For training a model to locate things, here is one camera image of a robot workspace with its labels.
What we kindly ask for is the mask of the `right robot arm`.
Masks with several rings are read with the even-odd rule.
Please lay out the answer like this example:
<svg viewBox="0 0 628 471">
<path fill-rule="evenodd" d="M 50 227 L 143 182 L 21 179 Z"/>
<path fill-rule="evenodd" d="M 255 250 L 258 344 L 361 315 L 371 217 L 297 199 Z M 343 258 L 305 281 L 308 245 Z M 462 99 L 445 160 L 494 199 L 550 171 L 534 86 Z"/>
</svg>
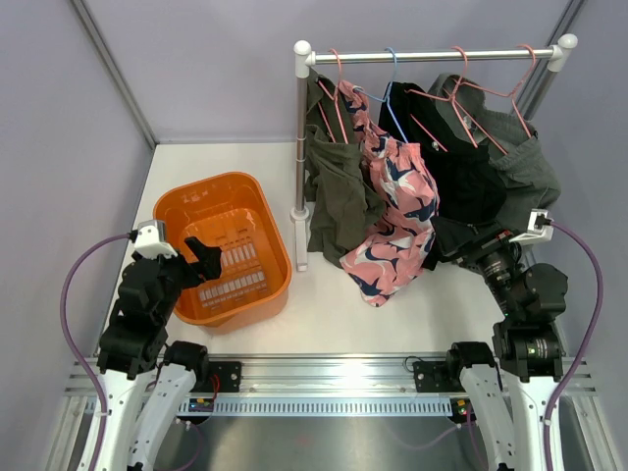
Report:
<svg viewBox="0 0 628 471">
<path fill-rule="evenodd" d="M 503 315 L 493 342 L 460 341 L 445 358 L 445 380 L 470 399 L 468 419 L 480 430 L 490 470 L 564 467 L 557 386 L 563 350 L 554 321 L 566 309 L 567 277 L 550 264 L 524 268 L 514 250 L 549 241 L 549 213 L 531 212 L 516 235 L 496 222 L 472 225 L 435 216 L 438 247 L 482 276 Z"/>
</svg>

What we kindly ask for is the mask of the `olive green shorts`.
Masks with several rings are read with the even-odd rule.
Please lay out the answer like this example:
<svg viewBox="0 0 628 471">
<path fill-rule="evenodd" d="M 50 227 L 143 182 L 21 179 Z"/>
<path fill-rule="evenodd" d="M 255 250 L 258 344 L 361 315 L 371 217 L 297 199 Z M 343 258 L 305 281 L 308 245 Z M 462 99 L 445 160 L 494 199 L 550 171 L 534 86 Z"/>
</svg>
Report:
<svg viewBox="0 0 628 471">
<path fill-rule="evenodd" d="M 307 83 L 305 199 L 314 204 L 308 250 L 340 266 L 384 213 L 362 166 L 359 138 L 335 84 L 312 71 Z"/>
</svg>

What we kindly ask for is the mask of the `pink shark print shorts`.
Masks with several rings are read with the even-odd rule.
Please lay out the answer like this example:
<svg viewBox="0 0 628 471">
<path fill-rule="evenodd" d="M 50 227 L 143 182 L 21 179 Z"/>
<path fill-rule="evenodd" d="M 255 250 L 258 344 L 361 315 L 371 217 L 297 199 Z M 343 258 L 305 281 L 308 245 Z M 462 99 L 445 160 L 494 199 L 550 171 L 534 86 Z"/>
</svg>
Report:
<svg viewBox="0 0 628 471">
<path fill-rule="evenodd" d="M 363 300 L 383 306 L 421 275 L 436 233 L 431 219 L 440 205 L 437 184 L 418 143 L 406 143 L 373 123 L 366 93 L 347 80 L 340 93 L 370 183 L 384 202 L 381 218 L 364 241 L 340 259 Z"/>
</svg>

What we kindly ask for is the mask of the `black shorts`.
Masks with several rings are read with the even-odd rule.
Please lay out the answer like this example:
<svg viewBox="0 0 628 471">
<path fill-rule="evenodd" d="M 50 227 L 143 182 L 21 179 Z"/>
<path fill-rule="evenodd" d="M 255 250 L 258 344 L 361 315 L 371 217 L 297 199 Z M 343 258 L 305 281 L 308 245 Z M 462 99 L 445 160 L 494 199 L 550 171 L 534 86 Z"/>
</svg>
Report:
<svg viewBox="0 0 628 471">
<path fill-rule="evenodd" d="M 400 151 L 421 158 L 436 184 L 438 216 L 463 223 L 497 221 L 506 190 L 484 148 L 457 138 L 418 85 L 390 84 L 378 128 Z"/>
</svg>

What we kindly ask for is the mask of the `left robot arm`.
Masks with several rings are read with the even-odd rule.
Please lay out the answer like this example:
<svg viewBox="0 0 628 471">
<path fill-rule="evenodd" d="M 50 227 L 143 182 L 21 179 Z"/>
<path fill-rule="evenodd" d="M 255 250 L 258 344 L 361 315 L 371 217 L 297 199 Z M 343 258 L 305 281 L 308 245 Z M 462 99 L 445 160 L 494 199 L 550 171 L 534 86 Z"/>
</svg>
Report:
<svg viewBox="0 0 628 471">
<path fill-rule="evenodd" d="M 167 324 L 182 293 L 222 273 L 222 251 L 197 237 L 185 240 L 187 261 L 162 237 L 145 242 L 145 230 L 123 234 L 134 244 L 108 327 L 89 366 L 70 333 L 68 292 L 80 263 L 71 267 L 60 295 L 60 322 L 74 357 L 97 395 L 96 409 L 78 464 L 80 470 L 151 470 L 183 399 L 211 378 L 205 346 L 168 342 Z"/>
</svg>

